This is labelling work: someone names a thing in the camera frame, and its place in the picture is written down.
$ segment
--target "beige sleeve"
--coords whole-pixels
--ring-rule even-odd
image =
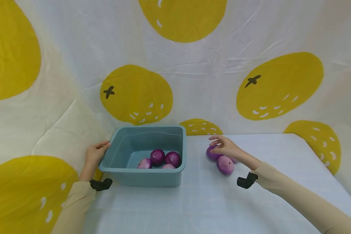
[[[282,197],[323,234],[351,234],[351,217],[267,163],[252,173],[264,189]]]
[[[75,182],[51,233],[81,234],[86,213],[95,199],[95,194],[96,191],[89,182]]]

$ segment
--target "finger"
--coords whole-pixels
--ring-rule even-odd
[[[223,136],[223,135],[213,135],[209,139],[210,140],[215,140],[215,139],[223,140],[224,138],[225,138],[225,136]]]
[[[99,149],[99,148],[101,148],[102,146],[104,146],[104,145],[106,145],[106,144],[108,144],[108,143],[109,143],[109,141],[108,141],[108,140],[105,140],[105,141],[96,143],[96,144],[94,144],[93,146],[94,146],[95,148]]]
[[[215,141],[211,142],[209,145],[210,146],[214,146],[214,145],[217,145],[217,144],[220,144],[220,143],[222,143],[220,140],[215,140]]]
[[[105,153],[110,146],[111,146],[111,144],[108,142],[104,146],[99,148],[99,151],[102,152],[102,153]]]
[[[220,145],[210,151],[211,153],[221,154],[221,147]]]

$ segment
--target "black device on wrist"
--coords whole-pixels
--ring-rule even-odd
[[[113,181],[112,179],[106,178],[104,181],[90,180],[91,187],[96,191],[103,191],[110,188]]]
[[[251,172],[248,173],[247,178],[242,178],[242,177],[238,177],[237,179],[237,185],[239,187],[248,189],[249,187],[251,187],[251,185],[253,185],[255,183],[255,181],[258,179],[259,177]]]

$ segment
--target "human arm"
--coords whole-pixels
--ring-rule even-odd
[[[82,233],[87,211],[96,194],[90,186],[90,180],[109,146],[109,141],[103,141],[87,148],[86,162],[79,175],[79,181],[73,184],[52,234]]]
[[[351,217],[315,193],[294,182],[271,165],[261,162],[236,146],[229,138],[212,136],[217,145],[212,153],[235,158],[249,167],[258,176],[257,182],[264,189],[280,196],[298,210],[313,226],[323,234],[351,234]]]

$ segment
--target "peeled onion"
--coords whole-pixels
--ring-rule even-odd
[[[152,162],[149,158],[143,158],[136,168],[140,169],[151,169]]]
[[[181,156],[175,151],[170,151],[165,156],[165,164],[171,164],[177,168],[181,165]]]
[[[217,167],[224,175],[231,175],[231,173],[234,171],[233,161],[225,155],[222,155],[218,158]]]
[[[165,164],[162,169],[175,169],[175,166],[171,165],[171,164]]]
[[[213,146],[209,146],[207,148],[207,157],[212,160],[212,161],[217,161],[217,159],[222,156],[222,154],[217,154],[217,153],[211,153],[211,150],[213,150],[214,148],[216,148],[217,145],[213,145]]]
[[[150,160],[154,166],[158,167],[164,163],[165,153],[161,149],[156,149],[151,152]]]
[[[236,163],[238,163],[239,161],[238,160],[236,160],[235,158],[231,158],[231,157],[229,157],[232,161],[233,161],[233,163],[234,164],[236,164]]]

